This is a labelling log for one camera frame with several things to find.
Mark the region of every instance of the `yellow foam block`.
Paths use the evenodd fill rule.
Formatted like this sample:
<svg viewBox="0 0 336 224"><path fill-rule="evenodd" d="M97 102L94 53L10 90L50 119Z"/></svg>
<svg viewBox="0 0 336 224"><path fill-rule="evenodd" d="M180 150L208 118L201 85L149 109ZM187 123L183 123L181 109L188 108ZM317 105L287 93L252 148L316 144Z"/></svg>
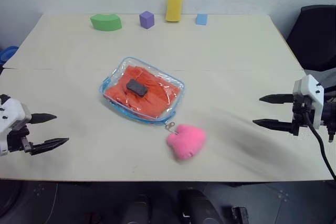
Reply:
<svg viewBox="0 0 336 224"><path fill-rule="evenodd" d="M182 0L167 0L166 21L181 20Z"/></svg>

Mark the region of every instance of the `black chair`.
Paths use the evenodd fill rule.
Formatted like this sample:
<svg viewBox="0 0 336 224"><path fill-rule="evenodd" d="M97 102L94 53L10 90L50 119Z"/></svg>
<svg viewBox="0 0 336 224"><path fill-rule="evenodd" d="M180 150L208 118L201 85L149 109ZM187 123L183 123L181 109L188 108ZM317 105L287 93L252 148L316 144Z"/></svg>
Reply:
<svg viewBox="0 0 336 224"><path fill-rule="evenodd" d="M301 8L287 44L304 69L325 71L335 68L336 6Z"/></svg>

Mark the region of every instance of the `blue cube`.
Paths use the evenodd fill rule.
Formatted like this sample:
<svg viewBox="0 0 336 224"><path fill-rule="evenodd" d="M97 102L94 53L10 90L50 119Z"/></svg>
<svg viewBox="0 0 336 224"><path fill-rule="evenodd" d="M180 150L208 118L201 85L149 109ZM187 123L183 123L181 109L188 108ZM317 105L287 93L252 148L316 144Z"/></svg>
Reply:
<svg viewBox="0 0 336 224"><path fill-rule="evenodd" d="M140 25L146 29L149 29L152 26L154 26L154 14L148 11L140 14Z"/></svg>
<svg viewBox="0 0 336 224"><path fill-rule="evenodd" d="M207 14L197 14L196 24L206 25L207 20L208 20L208 15Z"/></svg>

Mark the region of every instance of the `pink plush heart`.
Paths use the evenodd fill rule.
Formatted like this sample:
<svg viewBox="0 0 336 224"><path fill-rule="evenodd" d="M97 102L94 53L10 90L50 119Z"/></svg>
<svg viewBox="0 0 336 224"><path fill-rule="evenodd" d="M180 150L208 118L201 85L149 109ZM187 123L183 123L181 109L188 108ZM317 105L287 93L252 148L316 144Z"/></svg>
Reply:
<svg viewBox="0 0 336 224"><path fill-rule="evenodd" d="M195 156L203 147L205 142L205 132L200 128L180 124L176 128L178 134L172 133L168 136L167 142L181 159Z"/></svg>

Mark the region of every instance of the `white tabletop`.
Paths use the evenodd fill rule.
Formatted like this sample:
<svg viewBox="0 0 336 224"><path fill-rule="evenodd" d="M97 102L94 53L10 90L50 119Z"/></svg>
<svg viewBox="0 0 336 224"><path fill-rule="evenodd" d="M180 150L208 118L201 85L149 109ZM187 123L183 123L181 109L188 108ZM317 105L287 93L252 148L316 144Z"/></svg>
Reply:
<svg viewBox="0 0 336 224"><path fill-rule="evenodd" d="M20 99L32 112L58 116L29 125L29 140L70 140L36 156L16 152L1 157L0 177L227 182L331 178L318 143L307 129L294 137L252 123L261 118L290 121L290 104L272 105L258 99L291 92L294 81L304 75L268 17L210 16L207 26L194 25L193 16L183 16L179 24L156 18L156 25L145 30L135 22L137 15L121 15L123 28L118 34L93 30L88 17L42 17L6 65L18 69L3 71L1 93ZM89 54L95 51L94 57ZM183 61L183 53L191 51L195 60L186 56L188 62ZM169 132L164 127L116 114L99 94L103 79L130 55L185 82L185 97L173 121L206 131L207 142L195 157L176 160L165 142ZM324 127L319 133L328 139ZM335 168L334 145L327 141L325 145Z"/></svg>

